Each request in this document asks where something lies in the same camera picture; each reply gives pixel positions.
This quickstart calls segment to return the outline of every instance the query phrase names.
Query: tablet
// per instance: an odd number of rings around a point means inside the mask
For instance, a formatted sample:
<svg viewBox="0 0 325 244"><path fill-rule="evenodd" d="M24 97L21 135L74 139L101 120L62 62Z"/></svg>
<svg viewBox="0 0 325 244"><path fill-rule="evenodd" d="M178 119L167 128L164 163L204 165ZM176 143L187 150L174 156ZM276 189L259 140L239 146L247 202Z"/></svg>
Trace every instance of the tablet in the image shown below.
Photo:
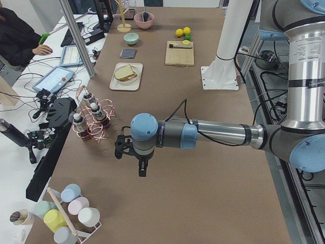
<svg viewBox="0 0 325 244"><path fill-rule="evenodd" d="M75 72L66 68L55 66L49 73L47 73L42 79L40 79L35 85L34 90L48 90L51 93L56 93L65 84L71 80Z"/></svg>
<svg viewBox="0 0 325 244"><path fill-rule="evenodd" d="M75 67L83 64L76 45L65 46L62 50L60 66Z"/></svg>

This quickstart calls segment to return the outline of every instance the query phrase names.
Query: mug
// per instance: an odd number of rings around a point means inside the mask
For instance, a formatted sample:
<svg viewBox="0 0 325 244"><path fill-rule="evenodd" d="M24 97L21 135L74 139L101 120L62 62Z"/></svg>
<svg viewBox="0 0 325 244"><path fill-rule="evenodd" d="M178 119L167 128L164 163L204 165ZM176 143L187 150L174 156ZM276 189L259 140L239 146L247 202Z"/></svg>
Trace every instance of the mug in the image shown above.
<svg viewBox="0 0 325 244"><path fill-rule="evenodd" d="M14 225L32 225L35 216L27 209L21 209L11 214L10 222Z"/></svg>
<svg viewBox="0 0 325 244"><path fill-rule="evenodd" d="M69 184L61 192L63 202L71 202L81 195L81 189L77 184Z"/></svg>
<svg viewBox="0 0 325 244"><path fill-rule="evenodd" d="M75 244L77 240L78 236L73 236L71 230L67 226L58 228L54 234L54 241L57 244Z"/></svg>
<svg viewBox="0 0 325 244"><path fill-rule="evenodd" d="M36 214L36 216L43 219L44 215L51 209L57 209L57 206L54 202L40 201L36 204L34 213Z"/></svg>
<svg viewBox="0 0 325 244"><path fill-rule="evenodd" d="M52 209L52 210L48 211L44 215L43 221L47 225L47 227L50 228L50 230L53 233L55 233L58 230L58 228L68 225L66 223L66 221L64 220L60 211L56 210L56 209Z"/></svg>
<svg viewBox="0 0 325 244"><path fill-rule="evenodd" d="M100 212L97 208L85 207L78 213L78 220L87 227L93 227L100 220Z"/></svg>
<svg viewBox="0 0 325 244"><path fill-rule="evenodd" d="M68 211L72 215L77 215L81 209L89 207L89 201L85 197L78 197L68 205Z"/></svg>

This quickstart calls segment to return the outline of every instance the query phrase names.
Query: yellow cup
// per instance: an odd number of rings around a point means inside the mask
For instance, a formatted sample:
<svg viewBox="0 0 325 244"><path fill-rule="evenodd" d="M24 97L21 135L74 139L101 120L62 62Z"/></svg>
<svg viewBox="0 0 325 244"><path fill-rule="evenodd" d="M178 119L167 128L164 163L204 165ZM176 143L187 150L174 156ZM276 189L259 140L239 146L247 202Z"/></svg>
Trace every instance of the yellow cup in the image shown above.
<svg viewBox="0 0 325 244"><path fill-rule="evenodd" d="M50 230L55 233L58 228L67 226L68 224L64 220L62 214L59 210L52 209L44 215L44 223Z"/></svg>

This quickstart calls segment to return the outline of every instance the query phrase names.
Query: brown table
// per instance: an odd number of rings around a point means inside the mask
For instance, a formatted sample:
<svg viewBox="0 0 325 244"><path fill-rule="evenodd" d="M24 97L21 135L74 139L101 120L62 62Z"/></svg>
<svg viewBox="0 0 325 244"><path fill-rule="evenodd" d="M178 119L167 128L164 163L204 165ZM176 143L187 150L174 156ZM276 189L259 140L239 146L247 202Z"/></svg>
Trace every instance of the brown table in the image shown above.
<svg viewBox="0 0 325 244"><path fill-rule="evenodd" d="M207 141L194 150L157 148L146 178L138 177L135 157L115 159L122 126L141 112L165 119L185 98L191 118L234 124L251 124L253 118L245 85L239 84L238 91L202 89L200 67L215 58L222 11L147 10L155 14L154 26L132 30L140 35L136 58L119 58L127 45L123 33L112 28L88 85L97 98L111 99L116 107L108 140L83 142L71 131L50 186L61 191L77 183L90 206L100 210L103 225L88 244L290 243L263 151ZM166 43L178 40L174 32L185 26L192 28L195 66L165 66ZM115 65L125 61L144 65L138 91L109 89ZM182 110L178 115L183 117ZM54 243L52 238L37 219L26 243Z"/></svg>

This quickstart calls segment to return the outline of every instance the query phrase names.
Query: person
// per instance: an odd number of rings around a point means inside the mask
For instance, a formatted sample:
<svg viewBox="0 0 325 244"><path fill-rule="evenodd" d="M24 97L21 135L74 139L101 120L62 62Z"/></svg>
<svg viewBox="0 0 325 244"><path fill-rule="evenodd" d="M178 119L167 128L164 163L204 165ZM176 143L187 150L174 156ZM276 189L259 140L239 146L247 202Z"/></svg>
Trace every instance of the person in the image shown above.
<svg viewBox="0 0 325 244"><path fill-rule="evenodd" d="M47 45L39 45L41 36L20 19L14 11L3 8L0 0L0 55L12 66L27 66L35 55L52 52Z"/></svg>

